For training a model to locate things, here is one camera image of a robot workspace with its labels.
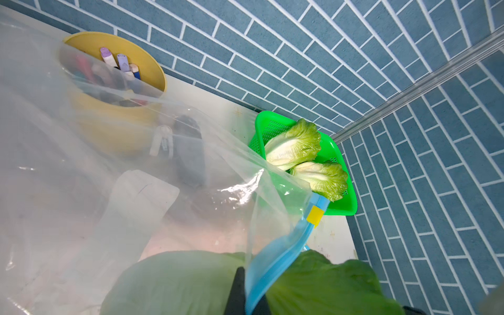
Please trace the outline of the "clear zipper bag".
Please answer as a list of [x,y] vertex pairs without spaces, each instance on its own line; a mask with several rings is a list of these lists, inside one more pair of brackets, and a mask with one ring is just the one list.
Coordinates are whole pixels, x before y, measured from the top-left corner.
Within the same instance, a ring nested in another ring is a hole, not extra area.
[[77,128],[62,42],[1,15],[1,313],[101,314],[118,278],[159,253],[244,253],[245,314],[304,251],[328,200],[205,114],[161,97],[159,125],[193,118],[206,182],[174,158],[105,154]]

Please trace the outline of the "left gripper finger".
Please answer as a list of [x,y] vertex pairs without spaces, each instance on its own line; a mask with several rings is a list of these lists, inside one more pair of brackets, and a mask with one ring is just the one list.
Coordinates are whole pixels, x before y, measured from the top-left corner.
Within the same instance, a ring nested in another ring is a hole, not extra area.
[[[245,269],[236,270],[224,315],[245,315]],[[252,312],[252,315],[271,315],[270,307],[264,295]]]

